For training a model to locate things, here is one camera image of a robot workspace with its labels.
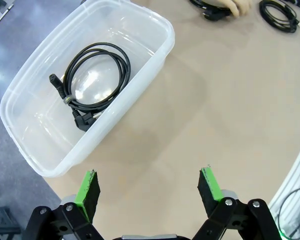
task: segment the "table surface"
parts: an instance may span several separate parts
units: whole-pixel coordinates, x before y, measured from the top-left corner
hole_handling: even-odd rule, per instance
[[[255,2],[208,22],[187,0],[135,0],[167,18],[175,47],[145,93],[95,151],[46,181],[60,198],[98,172],[94,225],[123,234],[189,238],[207,218],[197,190],[211,165],[222,189],[269,202],[300,151],[300,29],[268,26]],[[297,10],[300,20],[300,9]],[[228,231],[225,239],[240,239]]]

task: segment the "plastic container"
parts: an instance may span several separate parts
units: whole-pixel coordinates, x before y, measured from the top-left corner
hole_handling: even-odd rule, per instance
[[[83,132],[50,84],[49,75],[61,78],[74,56],[97,42],[113,43],[126,52],[131,77]],[[0,103],[3,124],[29,165],[41,176],[56,177],[81,163],[152,82],[174,44],[171,23],[145,7],[127,0],[88,0],[79,6],[33,52]],[[76,72],[72,92],[82,103],[98,102],[118,81],[113,59],[97,56]]]

